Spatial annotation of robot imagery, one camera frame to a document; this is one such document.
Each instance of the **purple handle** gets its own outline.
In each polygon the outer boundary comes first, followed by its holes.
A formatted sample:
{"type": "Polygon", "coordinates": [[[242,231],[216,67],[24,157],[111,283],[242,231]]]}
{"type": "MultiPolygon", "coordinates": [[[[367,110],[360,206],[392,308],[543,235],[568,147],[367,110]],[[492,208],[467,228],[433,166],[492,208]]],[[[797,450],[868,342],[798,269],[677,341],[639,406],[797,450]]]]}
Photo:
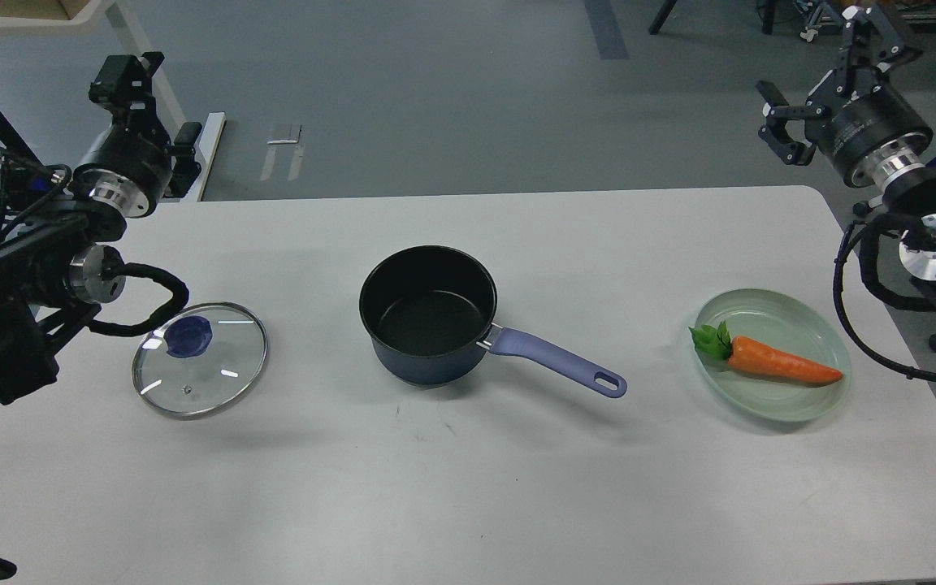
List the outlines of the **purple handle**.
{"type": "Polygon", "coordinates": [[[499,329],[496,340],[486,347],[492,354],[531,359],[607,397],[621,397],[627,392],[627,381],[621,375],[518,329],[499,329]]]}

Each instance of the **toy carrot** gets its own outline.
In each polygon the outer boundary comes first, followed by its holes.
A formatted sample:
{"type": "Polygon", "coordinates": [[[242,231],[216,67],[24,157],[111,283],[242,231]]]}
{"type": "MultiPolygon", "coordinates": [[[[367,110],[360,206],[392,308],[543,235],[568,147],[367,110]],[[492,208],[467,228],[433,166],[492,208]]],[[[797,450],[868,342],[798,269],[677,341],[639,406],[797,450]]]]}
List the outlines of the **toy carrot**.
{"type": "Polygon", "coordinates": [[[747,374],[770,375],[811,384],[829,384],[843,377],[840,370],[811,362],[807,358],[775,349],[746,336],[732,337],[727,323],[688,328],[695,348],[716,359],[727,360],[728,366],[747,374]]]}

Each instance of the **pot lid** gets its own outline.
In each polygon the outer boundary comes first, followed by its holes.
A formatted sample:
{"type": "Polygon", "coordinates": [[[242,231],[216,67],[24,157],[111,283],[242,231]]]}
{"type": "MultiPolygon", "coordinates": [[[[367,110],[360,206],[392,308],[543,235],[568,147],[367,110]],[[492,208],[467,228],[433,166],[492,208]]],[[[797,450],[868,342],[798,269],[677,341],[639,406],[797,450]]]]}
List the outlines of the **pot lid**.
{"type": "Polygon", "coordinates": [[[206,303],[146,334],[132,382],[146,404],[173,418],[200,418],[233,405],[267,359],[267,331],[245,307],[206,303]]]}

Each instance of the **table leg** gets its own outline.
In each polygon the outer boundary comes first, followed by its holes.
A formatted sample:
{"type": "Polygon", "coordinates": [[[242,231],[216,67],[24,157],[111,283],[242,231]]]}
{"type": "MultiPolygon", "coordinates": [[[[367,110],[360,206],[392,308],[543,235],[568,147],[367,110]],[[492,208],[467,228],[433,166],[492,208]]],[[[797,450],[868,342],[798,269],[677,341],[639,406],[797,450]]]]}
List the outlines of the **table leg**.
{"type": "Polygon", "coordinates": [[[677,4],[677,0],[664,0],[664,3],[660,6],[660,11],[656,13],[656,18],[649,26],[649,34],[660,34],[662,24],[666,22],[666,16],[670,15],[670,11],[674,9],[675,4],[677,4]]]}
{"type": "Polygon", "coordinates": [[[760,24],[760,30],[764,34],[772,33],[775,26],[775,4],[778,0],[765,0],[765,18],[760,24]]]}

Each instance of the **saucepan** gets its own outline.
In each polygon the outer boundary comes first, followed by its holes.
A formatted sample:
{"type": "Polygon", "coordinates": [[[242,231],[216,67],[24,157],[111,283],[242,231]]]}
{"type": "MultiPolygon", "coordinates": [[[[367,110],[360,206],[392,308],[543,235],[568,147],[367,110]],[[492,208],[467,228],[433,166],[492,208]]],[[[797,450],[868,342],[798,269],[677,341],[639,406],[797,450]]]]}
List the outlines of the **saucepan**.
{"type": "Polygon", "coordinates": [[[621,375],[530,333],[496,325],[496,311],[497,287],[489,271],[442,245],[389,256],[360,292],[360,318],[375,354],[406,382],[452,382],[489,352],[531,359],[607,397],[627,392],[621,375]]]}

